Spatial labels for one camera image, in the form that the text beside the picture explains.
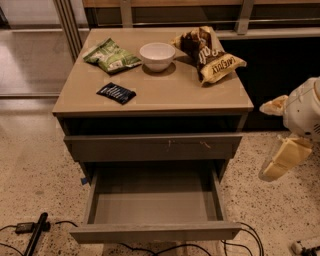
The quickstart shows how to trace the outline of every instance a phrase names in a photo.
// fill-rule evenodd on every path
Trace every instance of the chocolate bar wrapper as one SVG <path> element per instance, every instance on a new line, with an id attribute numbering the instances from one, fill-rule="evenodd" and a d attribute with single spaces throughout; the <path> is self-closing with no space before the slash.
<path id="1" fill-rule="evenodd" d="M 246 62 L 230 53 L 212 49 L 210 28 L 195 28 L 172 39 L 171 44 L 196 62 L 201 84 L 216 83 Z"/>
<path id="2" fill-rule="evenodd" d="M 127 88 L 114 83 L 108 83 L 103 86 L 97 94 L 112 99 L 122 105 L 126 104 L 129 100 L 135 97 L 137 94 Z"/>

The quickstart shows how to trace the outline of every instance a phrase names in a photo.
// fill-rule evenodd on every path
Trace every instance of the drawer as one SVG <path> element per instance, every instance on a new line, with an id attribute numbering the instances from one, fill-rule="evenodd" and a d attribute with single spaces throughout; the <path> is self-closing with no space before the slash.
<path id="1" fill-rule="evenodd" d="M 224 220 L 219 183 L 209 161 L 97 165 L 78 243 L 233 239 L 241 229 Z"/>
<path id="2" fill-rule="evenodd" d="M 237 133 L 66 136 L 75 161 L 156 161 L 233 158 Z"/>

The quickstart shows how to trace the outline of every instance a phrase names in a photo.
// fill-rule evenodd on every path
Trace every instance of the brown snack package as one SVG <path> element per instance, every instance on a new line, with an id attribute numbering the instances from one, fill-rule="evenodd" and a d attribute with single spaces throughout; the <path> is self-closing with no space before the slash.
<path id="1" fill-rule="evenodd" d="M 196 61 L 202 85 L 215 83 L 246 62 L 230 53 L 212 49 L 210 28 L 199 27 L 172 39 L 171 44 Z"/>

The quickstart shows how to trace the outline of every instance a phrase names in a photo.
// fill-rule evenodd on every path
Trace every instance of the dark blue snack package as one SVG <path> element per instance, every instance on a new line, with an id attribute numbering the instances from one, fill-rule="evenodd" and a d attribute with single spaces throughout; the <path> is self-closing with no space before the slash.
<path id="1" fill-rule="evenodd" d="M 137 94 L 134 91 L 130 91 L 120 85 L 114 83 L 108 83 L 103 86 L 97 94 L 108 97 L 109 99 L 115 100 L 116 102 L 126 104 Z"/>

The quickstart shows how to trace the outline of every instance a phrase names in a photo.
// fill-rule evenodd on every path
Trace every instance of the green snack bag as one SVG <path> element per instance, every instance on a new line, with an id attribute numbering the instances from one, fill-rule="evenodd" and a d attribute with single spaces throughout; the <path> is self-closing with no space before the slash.
<path id="1" fill-rule="evenodd" d="M 138 57 L 120 48 L 111 38 L 90 48 L 82 58 L 87 63 L 98 65 L 110 75 L 142 64 Z"/>

